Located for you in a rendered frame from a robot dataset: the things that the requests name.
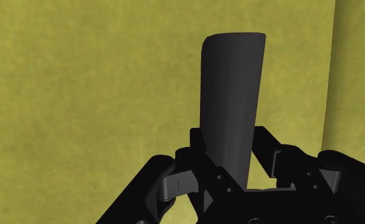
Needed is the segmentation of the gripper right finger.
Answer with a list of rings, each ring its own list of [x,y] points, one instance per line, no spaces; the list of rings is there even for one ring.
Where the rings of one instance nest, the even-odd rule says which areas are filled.
[[[316,157],[280,143],[265,127],[254,129],[252,151],[307,224],[365,224],[365,163],[334,150]]]

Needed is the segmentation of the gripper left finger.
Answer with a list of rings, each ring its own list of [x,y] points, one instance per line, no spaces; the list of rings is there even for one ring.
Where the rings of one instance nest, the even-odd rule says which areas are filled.
[[[96,224],[161,224],[181,195],[189,197],[196,224],[245,224],[244,191],[210,160],[199,128],[174,157],[152,156]]]

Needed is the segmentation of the dark grey rounded slab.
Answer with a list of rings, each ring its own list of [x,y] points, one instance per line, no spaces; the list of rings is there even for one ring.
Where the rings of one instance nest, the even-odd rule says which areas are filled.
[[[247,188],[266,35],[208,36],[201,50],[199,127],[207,155]]]

